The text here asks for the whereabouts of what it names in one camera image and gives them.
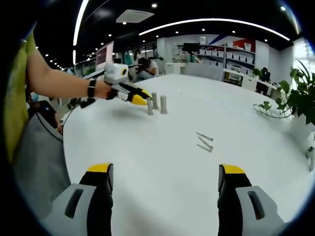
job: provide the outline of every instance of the black ceiling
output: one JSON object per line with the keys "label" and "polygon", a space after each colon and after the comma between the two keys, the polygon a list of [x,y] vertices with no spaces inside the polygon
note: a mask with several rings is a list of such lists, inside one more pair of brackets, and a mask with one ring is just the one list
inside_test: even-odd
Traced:
{"label": "black ceiling", "polygon": [[[54,0],[41,14],[34,31],[35,41],[40,52],[57,62],[61,67],[72,65],[73,35],[77,15],[82,0]],[[126,10],[142,10],[155,15],[139,24],[117,24],[116,19]],[[242,20],[275,30],[290,39],[297,33],[287,12],[280,10],[275,0],[90,0],[83,15],[77,46],[77,60],[87,59],[86,54],[95,52],[101,43],[115,40],[114,51],[139,46],[142,40],[156,41],[159,37],[184,34],[225,34],[264,41],[268,39],[271,47],[282,50],[292,43],[263,29],[229,22],[187,23],[159,29],[138,36],[140,32],[164,24],[200,18],[226,18]]]}

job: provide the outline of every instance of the gray cylinder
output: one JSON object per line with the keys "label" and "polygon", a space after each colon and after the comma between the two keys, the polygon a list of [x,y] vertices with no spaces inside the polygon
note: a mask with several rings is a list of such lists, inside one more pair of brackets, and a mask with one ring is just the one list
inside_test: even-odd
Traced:
{"label": "gray cylinder", "polygon": [[153,103],[153,109],[157,110],[158,109],[158,96],[156,92],[152,93],[152,103]]}
{"label": "gray cylinder", "polygon": [[167,114],[167,106],[166,106],[166,96],[161,96],[161,114]]}
{"label": "gray cylinder", "polygon": [[147,103],[148,103],[148,115],[152,116],[153,115],[152,99],[148,97]]}

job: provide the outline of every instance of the air vent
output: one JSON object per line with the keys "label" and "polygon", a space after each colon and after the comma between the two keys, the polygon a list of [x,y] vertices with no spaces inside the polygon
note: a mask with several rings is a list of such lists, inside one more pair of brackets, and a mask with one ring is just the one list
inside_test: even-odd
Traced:
{"label": "air vent", "polygon": [[126,10],[120,17],[117,18],[116,23],[140,23],[149,17],[153,16],[154,13],[136,10]]}

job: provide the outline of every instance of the human hand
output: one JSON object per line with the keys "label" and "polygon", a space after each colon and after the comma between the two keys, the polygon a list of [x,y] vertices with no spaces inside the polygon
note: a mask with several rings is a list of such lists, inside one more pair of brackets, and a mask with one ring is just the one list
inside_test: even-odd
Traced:
{"label": "human hand", "polygon": [[58,124],[57,124],[56,130],[57,130],[59,133],[61,133],[61,132],[63,131],[63,126],[61,125],[61,123],[58,123]]}
{"label": "human hand", "polygon": [[106,99],[112,90],[112,87],[104,81],[98,80],[95,84],[95,98]]}

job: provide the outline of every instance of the window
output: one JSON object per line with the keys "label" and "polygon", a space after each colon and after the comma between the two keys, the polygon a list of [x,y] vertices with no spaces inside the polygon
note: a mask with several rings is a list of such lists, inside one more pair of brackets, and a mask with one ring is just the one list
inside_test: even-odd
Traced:
{"label": "window", "polygon": [[[294,41],[293,50],[293,67],[302,68],[301,64],[298,62],[298,60],[300,60],[309,72],[315,73],[315,56],[307,40],[300,38]],[[292,89],[296,88],[297,84],[295,80],[292,79]]]}

